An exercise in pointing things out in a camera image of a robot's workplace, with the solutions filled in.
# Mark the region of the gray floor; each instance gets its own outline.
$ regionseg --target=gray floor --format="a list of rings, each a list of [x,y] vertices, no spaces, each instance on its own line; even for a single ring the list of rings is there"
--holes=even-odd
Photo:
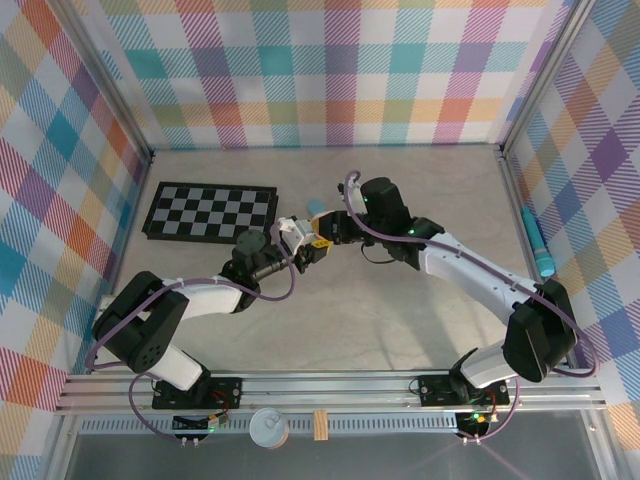
[[[159,152],[141,199],[118,288],[140,270],[189,278],[219,273],[231,246],[147,240],[144,218],[160,181],[278,187],[279,216],[307,217],[311,198],[344,208],[336,185],[358,168],[363,180],[388,176],[411,213],[443,225],[466,246],[526,274],[492,147],[255,149]],[[378,247],[371,257],[384,258]],[[262,283],[286,291],[286,272]],[[449,367],[473,347],[501,339],[484,307],[404,264],[367,263],[358,247],[335,247],[299,277],[279,304],[209,315],[180,325],[174,343],[210,369],[405,369]]]

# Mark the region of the cable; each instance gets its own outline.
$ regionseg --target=cable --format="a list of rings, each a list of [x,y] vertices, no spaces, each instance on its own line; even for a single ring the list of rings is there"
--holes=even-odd
[[[513,403],[511,404],[511,408],[509,409],[509,413],[507,413],[507,416],[504,418],[504,420],[502,421],[502,423],[500,423],[500,425],[498,425],[498,427],[493,431],[493,432],[489,432],[485,435],[483,435],[482,437],[479,437],[479,439],[487,439],[487,438],[491,438],[494,435],[497,435],[498,433],[500,433],[504,427],[507,426],[507,423],[509,423],[509,421],[511,420],[511,417],[513,417],[513,414],[516,413],[516,407],[518,406],[518,402],[520,401],[520,380],[518,379],[518,377],[513,377],[514,381],[516,382],[516,394],[515,397],[513,399]],[[465,431],[462,430],[458,430],[458,433],[460,433],[461,435],[467,437],[467,438],[471,438],[471,439],[476,439],[476,437],[474,437],[473,435],[468,434]]]
[[[490,273],[495,278],[503,281],[504,283],[506,283],[506,284],[511,284],[512,283],[511,280],[509,279],[509,277],[507,277],[503,273],[499,272],[495,268],[491,267],[490,265],[487,265],[482,260],[474,257],[473,255],[468,254],[465,251],[458,250],[456,247],[453,247],[451,245],[447,245],[446,243],[437,242],[435,240],[429,240],[429,239],[426,239],[426,238],[396,237],[396,236],[392,236],[392,235],[385,235],[383,233],[376,232],[372,228],[370,228],[367,225],[365,225],[365,223],[356,215],[355,211],[353,210],[353,206],[351,205],[351,199],[349,198],[349,189],[347,188],[347,186],[349,185],[349,182],[351,182],[352,180],[353,180],[353,182],[357,182],[358,179],[360,178],[360,175],[361,174],[360,174],[360,172],[358,170],[352,170],[351,172],[349,172],[347,174],[347,177],[344,180],[344,185],[345,185],[344,203],[345,203],[345,205],[347,207],[347,211],[349,212],[349,215],[351,216],[353,221],[363,231],[367,232],[368,234],[370,234],[370,235],[372,235],[374,237],[377,237],[377,238],[379,238],[381,240],[386,240],[388,242],[423,243],[423,244],[425,244],[427,246],[437,247],[437,248],[441,248],[443,250],[447,250],[448,252],[452,252],[452,253],[454,253],[456,255],[459,255],[460,257],[463,257],[463,258],[469,260],[473,264],[475,264],[478,267],[482,268],[484,271]],[[556,372],[556,373],[561,373],[563,375],[567,375],[569,377],[576,377],[576,378],[591,377],[591,376],[595,375],[596,373],[598,373],[598,370],[600,369],[600,359],[598,357],[598,352],[597,352],[595,346],[593,345],[593,342],[591,342],[591,340],[589,339],[587,334],[578,326],[578,324],[571,317],[569,317],[569,315],[567,315],[565,312],[563,312],[560,308],[558,308],[556,305],[551,303],[549,300],[544,298],[542,295],[539,295],[537,292],[532,292],[528,288],[523,287],[522,285],[520,285],[518,283],[514,284],[513,288],[515,288],[519,292],[524,293],[525,295],[528,295],[529,297],[533,298],[536,302],[544,305],[549,310],[551,310],[553,313],[555,313],[558,317],[560,317],[560,319],[562,319],[563,322],[565,322],[567,325],[569,325],[569,327],[571,327],[576,332],[576,334],[578,336],[578,340],[582,341],[587,346],[587,348],[591,351],[591,354],[593,356],[593,366],[591,367],[591,369],[588,372],[584,372],[584,373],[572,372],[570,370],[562,370],[562,369],[559,369],[559,368],[554,368],[553,371]]]
[[[129,405],[131,406],[131,410],[133,410],[133,414],[136,417],[138,417],[138,420],[140,420],[145,427],[147,427],[149,430],[151,430],[156,435],[158,435],[158,436],[160,436],[162,438],[166,438],[167,440],[171,440],[172,442],[183,444],[183,441],[181,439],[175,437],[174,435],[169,435],[168,433],[165,433],[165,432],[163,432],[161,430],[158,430],[156,427],[154,427],[151,424],[151,422],[149,422],[146,418],[144,418],[142,416],[142,414],[140,413],[140,411],[138,410],[138,407],[136,406],[135,402],[133,401],[133,387],[136,384],[136,382],[138,380],[140,380],[140,378],[143,377],[143,376],[147,376],[147,377],[150,377],[152,379],[154,378],[153,375],[150,375],[147,372],[139,373],[138,375],[133,377],[133,380],[131,380],[131,384],[129,385]]]
[[[271,238],[273,239],[279,238],[278,237],[279,231],[280,231],[279,224],[274,223],[271,226],[271,229],[269,231]],[[291,274],[291,286],[289,287],[289,291],[284,295],[281,295],[279,297],[269,297],[261,293],[256,293],[245,286],[238,285],[237,283],[231,282],[229,280],[219,280],[214,278],[191,278],[189,280],[184,280],[184,281],[172,283],[171,285],[166,285],[162,287],[160,290],[158,290],[157,292],[153,293],[149,298],[147,298],[144,302],[138,305],[138,307],[136,307],[129,315],[127,315],[125,318],[120,320],[120,322],[118,322],[118,324],[115,327],[113,327],[106,334],[104,334],[104,336],[96,342],[93,348],[89,350],[89,353],[87,354],[87,357],[84,360],[84,366],[88,370],[93,371],[93,370],[102,370],[104,368],[125,365],[124,362],[109,362],[109,363],[103,363],[101,365],[96,365],[94,362],[95,362],[98,350],[100,350],[100,348],[102,348],[107,342],[109,342],[109,340],[111,340],[120,330],[122,330],[125,326],[127,326],[128,323],[130,323],[134,318],[136,318],[149,305],[155,302],[156,299],[158,299],[165,293],[176,288],[188,287],[191,285],[222,285],[226,287],[236,288],[256,298],[259,298],[261,300],[266,300],[267,302],[281,302],[282,300],[286,300],[293,294],[293,291],[296,288],[296,271],[295,271],[293,262],[289,257],[289,254],[286,252],[286,250],[284,249],[284,246],[282,245],[282,242],[275,241],[275,244],[278,247],[278,250],[280,250],[280,253],[284,256],[285,260],[287,261],[287,266],[289,267],[289,273]]]
[[[371,260],[369,257],[367,257],[367,254],[364,253],[364,248],[365,248],[365,244],[362,243],[360,244],[360,253],[362,253],[362,256],[367,260],[367,262],[369,263],[373,263],[374,265],[388,265],[389,263],[393,263],[396,261],[395,258],[392,258],[390,260],[380,260],[380,261],[376,261],[376,260]]]

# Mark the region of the plaid wall panel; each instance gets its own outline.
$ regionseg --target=plaid wall panel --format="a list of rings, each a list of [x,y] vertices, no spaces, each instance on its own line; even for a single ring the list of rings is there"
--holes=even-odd
[[[0,479],[32,479],[143,162],[44,0],[0,0]]]
[[[640,477],[640,3],[600,0],[515,148]]]
[[[568,2],[74,3],[148,141],[175,149],[487,141]]]

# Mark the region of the mounting plate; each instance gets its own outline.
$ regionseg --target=mounting plate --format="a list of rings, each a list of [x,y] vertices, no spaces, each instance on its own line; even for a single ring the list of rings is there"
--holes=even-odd
[[[469,397],[474,399],[471,402],[464,401],[451,387],[450,375],[422,375],[418,377],[418,391],[420,392],[420,404],[423,407],[442,406],[490,406],[493,401],[489,391],[496,396],[496,405],[509,405],[509,390],[504,381],[495,382],[483,389],[475,389],[467,385]]]
[[[159,381],[154,388],[151,408],[154,410],[220,410],[240,408],[242,379],[240,377],[209,377],[197,386],[195,391],[183,392],[165,381]]]

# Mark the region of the chessboard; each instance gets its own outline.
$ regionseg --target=chessboard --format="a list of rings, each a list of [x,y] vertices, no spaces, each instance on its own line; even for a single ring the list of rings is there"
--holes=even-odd
[[[278,205],[274,187],[161,182],[142,231],[151,240],[235,243],[246,230],[269,238]]]

